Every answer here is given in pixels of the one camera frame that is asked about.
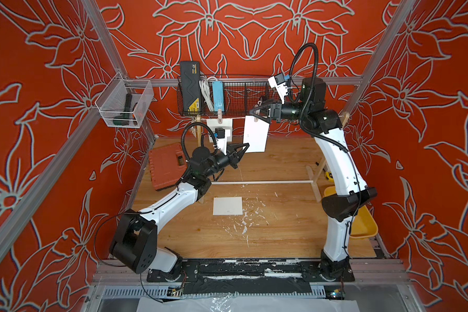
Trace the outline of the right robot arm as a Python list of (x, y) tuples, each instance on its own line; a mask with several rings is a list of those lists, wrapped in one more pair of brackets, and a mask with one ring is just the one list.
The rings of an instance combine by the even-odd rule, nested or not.
[(289, 98), (288, 75), (270, 77), (268, 84), (278, 93), (278, 100), (263, 101), (250, 110), (250, 115), (268, 124), (298, 121), (301, 130), (315, 139), (332, 173), (335, 194), (321, 200), (328, 226), (319, 272), (322, 279), (334, 282), (350, 267), (348, 243), (354, 218), (361, 207), (376, 197), (377, 190), (369, 187), (358, 172), (339, 114), (326, 108), (327, 86), (322, 79), (305, 78), (294, 101)]

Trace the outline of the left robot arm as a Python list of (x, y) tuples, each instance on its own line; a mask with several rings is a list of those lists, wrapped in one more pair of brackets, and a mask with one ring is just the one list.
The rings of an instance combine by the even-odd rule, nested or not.
[(211, 178), (228, 166), (237, 168), (250, 145), (228, 144), (226, 151), (212, 154), (200, 146), (187, 156), (188, 167), (175, 189), (156, 203), (137, 212), (125, 212), (118, 223), (109, 253), (136, 274), (145, 270), (175, 273), (179, 255), (158, 247), (158, 234), (182, 210), (202, 198)]

